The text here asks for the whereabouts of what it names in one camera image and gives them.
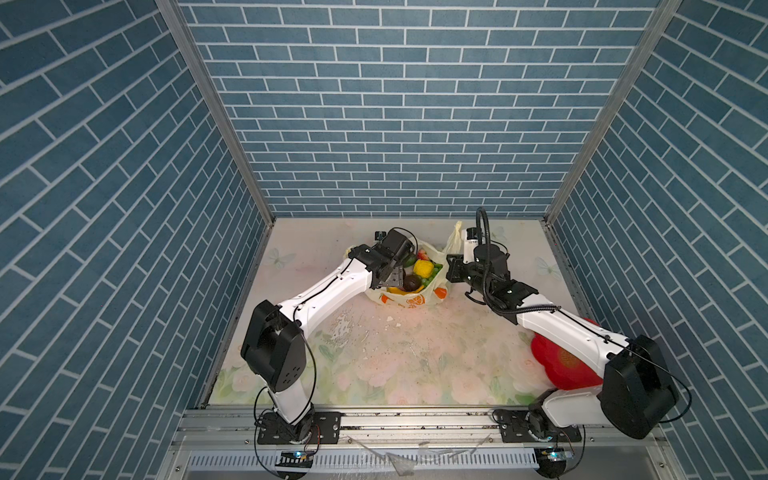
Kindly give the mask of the yellow plastic fruit-print bag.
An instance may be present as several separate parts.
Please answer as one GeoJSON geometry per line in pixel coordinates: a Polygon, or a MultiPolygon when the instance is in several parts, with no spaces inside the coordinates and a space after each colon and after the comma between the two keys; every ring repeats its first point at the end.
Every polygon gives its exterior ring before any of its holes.
{"type": "Polygon", "coordinates": [[[449,261],[464,252],[463,224],[458,221],[444,246],[436,247],[404,227],[378,231],[372,246],[347,251],[349,258],[374,269],[364,290],[380,305],[421,308],[442,302],[450,290],[449,261]]]}

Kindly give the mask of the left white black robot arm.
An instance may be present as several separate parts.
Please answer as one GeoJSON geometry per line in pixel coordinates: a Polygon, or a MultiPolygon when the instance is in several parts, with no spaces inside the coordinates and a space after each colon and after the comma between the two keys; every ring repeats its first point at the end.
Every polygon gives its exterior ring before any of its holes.
{"type": "Polygon", "coordinates": [[[304,292],[277,304],[264,300],[253,309],[240,356],[265,382],[273,402],[265,421],[255,415],[258,428],[273,428],[281,441],[292,444],[320,437],[314,422],[315,391],[306,392],[300,383],[307,363],[317,364],[308,337],[353,297],[402,275],[405,261],[418,247],[408,230],[379,232],[374,245],[351,248],[338,268],[304,292]]]}

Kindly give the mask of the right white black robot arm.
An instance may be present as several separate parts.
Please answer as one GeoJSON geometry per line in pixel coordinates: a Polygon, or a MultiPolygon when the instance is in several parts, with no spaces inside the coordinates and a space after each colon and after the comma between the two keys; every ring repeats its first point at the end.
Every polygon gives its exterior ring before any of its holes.
{"type": "Polygon", "coordinates": [[[495,244],[448,255],[447,279],[469,285],[496,315],[551,341],[599,378],[594,386],[542,395],[532,409],[551,426],[612,426],[643,439],[657,425],[676,421],[671,411],[679,400],[692,399],[654,340],[606,330],[513,279],[506,254],[495,244]]]}

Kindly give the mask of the dark brown fake fruit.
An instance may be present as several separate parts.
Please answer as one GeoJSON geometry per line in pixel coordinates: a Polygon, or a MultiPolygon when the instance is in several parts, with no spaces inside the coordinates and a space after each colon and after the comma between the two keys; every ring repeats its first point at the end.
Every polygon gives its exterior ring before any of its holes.
{"type": "Polygon", "coordinates": [[[416,274],[408,274],[403,277],[402,290],[413,291],[422,286],[422,278],[416,274]]]}

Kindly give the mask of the yellow fake banana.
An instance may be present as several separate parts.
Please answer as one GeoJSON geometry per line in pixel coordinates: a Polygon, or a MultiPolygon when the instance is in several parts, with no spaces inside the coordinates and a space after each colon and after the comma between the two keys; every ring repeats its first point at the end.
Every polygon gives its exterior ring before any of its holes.
{"type": "Polygon", "coordinates": [[[407,296],[407,295],[419,294],[424,289],[425,289],[425,287],[422,285],[418,289],[413,290],[413,291],[404,291],[404,290],[401,290],[400,288],[397,288],[397,287],[387,287],[386,290],[387,290],[387,292],[389,294],[393,294],[393,295],[406,295],[407,296]]]}

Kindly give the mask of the yellow fake lemon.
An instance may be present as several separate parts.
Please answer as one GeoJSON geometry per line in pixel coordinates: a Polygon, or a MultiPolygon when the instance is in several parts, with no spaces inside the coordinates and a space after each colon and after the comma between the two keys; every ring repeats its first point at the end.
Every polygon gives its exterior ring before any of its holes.
{"type": "Polygon", "coordinates": [[[435,270],[435,264],[430,260],[417,260],[413,265],[413,273],[422,279],[428,279],[431,277],[435,270]]]}

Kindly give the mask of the green fake grape bunch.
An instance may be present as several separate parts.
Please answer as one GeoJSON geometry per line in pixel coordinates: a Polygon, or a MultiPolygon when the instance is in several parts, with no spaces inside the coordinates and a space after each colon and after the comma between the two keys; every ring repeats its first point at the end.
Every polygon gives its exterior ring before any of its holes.
{"type": "Polygon", "coordinates": [[[433,263],[433,268],[430,272],[430,274],[427,277],[424,277],[422,280],[422,285],[424,287],[429,286],[437,277],[438,273],[443,269],[443,265],[439,263],[433,263]]]}

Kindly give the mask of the red flower-shaped plate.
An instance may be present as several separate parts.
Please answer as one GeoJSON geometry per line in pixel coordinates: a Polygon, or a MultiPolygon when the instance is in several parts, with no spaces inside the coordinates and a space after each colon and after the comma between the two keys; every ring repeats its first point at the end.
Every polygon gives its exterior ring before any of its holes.
{"type": "Polygon", "coordinates": [[[538,332],[531,341],[531,352],[557,389],[570,391],[603,384],[589,366],[538,332]]]}

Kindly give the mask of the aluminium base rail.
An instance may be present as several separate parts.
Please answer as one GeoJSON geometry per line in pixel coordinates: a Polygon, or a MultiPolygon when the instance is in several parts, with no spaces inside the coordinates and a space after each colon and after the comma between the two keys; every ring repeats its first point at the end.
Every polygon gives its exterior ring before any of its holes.
{"type": "Polygon", "coordinates": [[[533,437],[526,412],[493,407],[320,408],[312,440],[259,431],[251,409],[188,410],[161,479],[681,479],[660,429],[633,440],[613,427],[533,437]]]}

